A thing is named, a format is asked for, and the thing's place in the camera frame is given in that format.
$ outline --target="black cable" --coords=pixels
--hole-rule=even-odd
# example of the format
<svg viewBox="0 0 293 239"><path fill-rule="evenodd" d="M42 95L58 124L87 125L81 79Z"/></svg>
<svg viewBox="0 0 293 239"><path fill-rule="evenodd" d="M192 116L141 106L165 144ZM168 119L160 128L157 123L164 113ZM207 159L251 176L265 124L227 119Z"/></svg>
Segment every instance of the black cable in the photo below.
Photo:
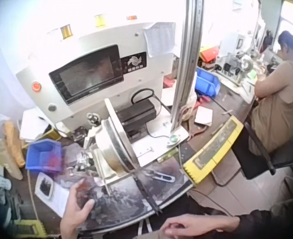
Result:
<svg viewBox="0 0 293 239"><path fill-rule="evenodd" d="M145 98L143 98L143 99L137 101L137 102L134 102L134 98L135 98L138 94L140 94L141 92L144 92L144 91L150 91L150 92L152 92L152 94L149 95L148 97L145 97ZM155 95L154 90L153 90L153 89L150 89L150 88L143 88L143 89L138 90L137 92L135 92L135 93L132 95L132 97L131 97L131 103L132 103L132 104L135 104L135 103L138 103L138 102L140 102L140 101L143 101L143 100L149 99L149 98L151 98L151 97L154 97L154 98L155 98L155 99L161 104L161 106L163 106L163 107L164 107L169 113L171 113L171 110L170 110L166 105L164 105L164 104L161 102L161 100Z"/></svg>
<svg viewBox="0 0 293 239"><path fill-rule="evenodd" d="M225 209L223 206L221 206L219 203L215 202L213 199L211 199L209 196L207 196L206 194L198 191L198 190L195 190L195 189L191 189L190 191L193 191L193 192L197 192L201 195L203 195L204 197L208 198L209 200L211 200L214 204L216 204L218 207L220 207L221 209L223 209L229 216L233 217L233 215L227 210Z"/></svg>
<svg viewBox="0 0 293 239"><path fill-rule="evenodd" d="M165 138L169 138L167 135L159 135L159 136L153 136L150 134L150 132L148 131L147 125L145 124L145 128L146 128L146 132L147 134L152 137L152 138L161 138L161 137L165 137Z"/></svg>
<svg viewBox="0 0 293 239"><path fill-rule="evenodd" d="M231 113L229 113L228 112L228 110L224 107L224 106L222 106L222 104L221 103L219 103L218 101L216 101L214 98L212 98L212 97L209 97L212 101L214 101L216 104L218 104L225 112L227 112L227 114L229 114L230 116L233 116L233 114L231 114Z"/></svg>
<svg viewBox="0 0 293 239"><path fill-rule="evenodd" d="M143 99L141 99L141 100L139 100L139 101L137 101L137 102L134 102L134 98L135 98L138 94L140 94L141 92L144 92L144 91L150 91L150 92L152 92L152 94L149 95L149 96L147 96L147 97L145 97L145 98L143 98ZM131 97L131 103L132 103L132 104L136 104L136 103L138 103L138 102L140 102L140 101L143 101L143 100L149 99L149 98L151 98L151 97L154 97L154 98L155 98L155 99L161 104L161 108L160 108L159 112L157 113L156 117L161 113L162 107L164 107L169 113L171 113L171 110L170 110L169 108L167 108L167 106L164 105L164 104L161 102L161 100L155 95L154 90L153 90L153 89L150 89L150 88L143 88L143 89L138 90L137 92L135 92L135 93L132 95L132 97ZM150 132L148 131L147 124L145 124L145 128L146 128L146 132L147 132L147 134L148 134L150 137L152 137L152 138L161 138L161 137L170 138L170 137L168 137L167 135L153 136L153 135L151 135Z"/></svg>
<svg viewBox="0 0 293 239"><path fill-rule="evenodd" d="M237 174L238 174L240 171L241 171L241 168L239 168L239 169L234 173L234 175L232 175L231 178L230 178L226 183L224 183L224 184L220 184L220 183L217 182L217 180L216 180L216 175L215 175L215 173L214 173L213 170L211 171L211 176L212 176L212 180L214 181L214 183L215 183L218 187L223 188L223 187L226 187L226 186L228 185L228 183L230 183L230 181L232 181L232 180L237 176Z"/></svg>

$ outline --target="chair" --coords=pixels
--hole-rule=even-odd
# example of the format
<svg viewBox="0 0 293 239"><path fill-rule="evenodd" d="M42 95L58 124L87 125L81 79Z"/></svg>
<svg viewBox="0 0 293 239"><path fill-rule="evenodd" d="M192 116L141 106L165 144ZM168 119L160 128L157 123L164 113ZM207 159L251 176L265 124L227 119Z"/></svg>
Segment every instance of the chair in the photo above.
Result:
<svg viewBox="0 0 293 239"><path fill-rule="evenodd" d="M261 152L261 156L256 156L248 150L249 137L251 137L256 144L257 148ZM268 170L272 175L274 175L276 173L276 169L293 165L293 138L280 148L268 153L266 148L258 139L254 130L247 122L244 123L244 128L234 142L232 150L241 166L237 173L241 171L248 180L257 177ZM224 187L231 181L231 179L225 184L219 184L216 182L215 178L214 181L218 186Z"/></svg>

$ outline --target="yellow tool tray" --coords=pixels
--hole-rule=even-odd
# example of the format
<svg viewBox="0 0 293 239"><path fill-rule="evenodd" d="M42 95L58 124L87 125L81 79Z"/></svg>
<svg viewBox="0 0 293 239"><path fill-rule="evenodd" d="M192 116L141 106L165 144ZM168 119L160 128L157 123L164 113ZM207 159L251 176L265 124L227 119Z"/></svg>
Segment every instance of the yellow tool tray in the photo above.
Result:
<svg viewBox="0 0 293 239"><path fill-rule="evenodd" d="M191 159L183 164L183 168L195 184L200 183L222 160L231 148L243 124L232 116L214 137Z"/></svg>

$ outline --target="red button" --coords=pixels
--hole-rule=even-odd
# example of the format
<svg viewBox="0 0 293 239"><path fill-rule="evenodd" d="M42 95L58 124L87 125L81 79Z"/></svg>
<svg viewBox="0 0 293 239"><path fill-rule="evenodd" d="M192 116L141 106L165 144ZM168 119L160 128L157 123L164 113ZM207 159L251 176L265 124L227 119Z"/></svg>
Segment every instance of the red button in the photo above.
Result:
<svg viewBox="0 0 293 239"><path fill-rule="evenodd" d="M39 92L41 90L41 84L39 82L33 82L32 83L32 90L34 92Z"/></svg>

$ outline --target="display screen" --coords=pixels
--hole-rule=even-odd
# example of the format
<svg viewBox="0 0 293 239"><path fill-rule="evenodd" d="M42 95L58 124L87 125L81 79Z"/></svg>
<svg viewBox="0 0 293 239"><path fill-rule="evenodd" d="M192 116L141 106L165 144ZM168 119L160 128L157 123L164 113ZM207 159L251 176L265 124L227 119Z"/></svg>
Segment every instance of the display screen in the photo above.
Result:
<svg viewBox="0 0 293 239"><path fill-rule="evenodd" d="M58 92L70 105L124 80L117 45L91 52L49 73Z"/></svg>
<svg viewBox="0 0 293 239"><path fill-rule="evenodd" d="M69 93L74 96L112 79L114 72L109 56L99 59L92 56L60 72L60 77Z"/></svg>

